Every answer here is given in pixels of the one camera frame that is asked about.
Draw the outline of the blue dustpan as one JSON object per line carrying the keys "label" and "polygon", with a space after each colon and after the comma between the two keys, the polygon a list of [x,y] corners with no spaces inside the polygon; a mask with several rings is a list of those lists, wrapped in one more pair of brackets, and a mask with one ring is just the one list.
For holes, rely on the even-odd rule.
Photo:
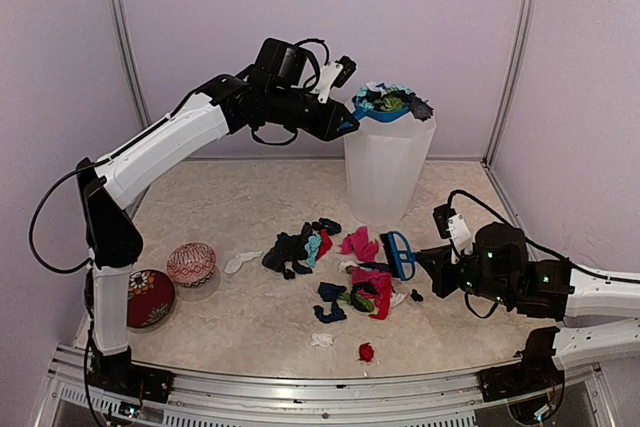
{"label": "blue dustpan", "polygon": [[348,133],[358,130],[359,122],[366,118],[382,124],[395,122],[411,112],[413,98],[413,94],[398,90],[385,93],[367,91],[365,94],[358,94],[352,98],[352,120],[343,121],[338,131]]}

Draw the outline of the blue hand brush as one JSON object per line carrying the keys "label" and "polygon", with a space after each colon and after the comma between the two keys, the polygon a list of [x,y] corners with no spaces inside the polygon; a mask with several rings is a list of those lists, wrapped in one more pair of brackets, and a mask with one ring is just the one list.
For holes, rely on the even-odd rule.
{"label": "blue hand brush", "polygon": [[399,231],[381,233],[380,241],[392,276],[403,282],[416,274],[416,258],[407,238]]}

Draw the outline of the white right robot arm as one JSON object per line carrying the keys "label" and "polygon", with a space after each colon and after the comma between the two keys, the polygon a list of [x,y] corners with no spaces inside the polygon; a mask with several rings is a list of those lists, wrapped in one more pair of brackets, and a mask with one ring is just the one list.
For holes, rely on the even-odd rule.
{"label": "white right robot arm", "polygon": [[553,253],[533,261],[532,241],[508,224],[491,223],[473,237],[451,235],[448,244],[416,252],[416,262],[445,298],[455,291],[529,318],[556,325],[529,334],[511,373],[523,391],[557,370],[639,353],[639,280],[589,270]]}

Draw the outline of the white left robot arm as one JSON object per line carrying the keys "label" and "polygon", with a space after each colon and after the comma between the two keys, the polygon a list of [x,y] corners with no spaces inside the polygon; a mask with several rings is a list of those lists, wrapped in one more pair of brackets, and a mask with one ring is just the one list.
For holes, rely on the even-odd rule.
{"label": "white left robot arm", "polygon": [[190,91],[177,107],[114,151],[77,166],[89,247],[93,330],[90,344],[103,358],[102,377],[121,392],[140,381],[130,362],[127,332],[129,275],[143,239],[127,210],[138,196],[178,163],[243,128],[261,143],[267,124],[331,142],[356,131],[358,120],[331,99],[355,73],[348,56],[319,63],[311,40],[266,39],[256,60],[240,73],[220,74]]}

